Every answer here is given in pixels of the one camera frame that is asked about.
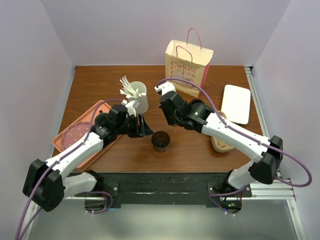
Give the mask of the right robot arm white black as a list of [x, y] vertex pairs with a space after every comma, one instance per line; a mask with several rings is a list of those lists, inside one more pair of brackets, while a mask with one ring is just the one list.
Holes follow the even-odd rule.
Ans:
[[273, 183], [282, 155], [271, 148], [282, 148], [279, 137], [269, 139], [256, 135], [225, 118], [219, 118], [202, 100], [187, 102], [175, 91], [161, 96], [159, 103], [169, 125], [215, 137], [249, 157], [248, 163], [228, 173], [222, 185], [227, 196], [235, 196], [242, 187], [253, 182], [266, 185]]

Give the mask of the dark translucent plastic cup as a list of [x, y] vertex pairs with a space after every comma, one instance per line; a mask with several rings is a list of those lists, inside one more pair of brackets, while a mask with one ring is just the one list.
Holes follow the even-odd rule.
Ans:
[[157, 152], [165, 152], [171, 138], [165, 131], [157, 131], [151, 137], [151, 143]]

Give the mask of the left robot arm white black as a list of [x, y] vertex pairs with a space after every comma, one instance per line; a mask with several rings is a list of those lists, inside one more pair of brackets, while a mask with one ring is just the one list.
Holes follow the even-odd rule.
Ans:
[[104, 179], [88, 170], [70, 173], [92, 155], [113, 143], [119, 135], [142, 138], [153, 135], [143, 114], [134, 107], [116, 104], [108, 112], [100, 112], [89, 131], [69, 148], [46, 161], [36, 159], [28, 169], [22, 192], [27, 203], [35, 202], [46, 212], [55, 209], [63, 199], [81, 193], [99, 196], [105, 189]]

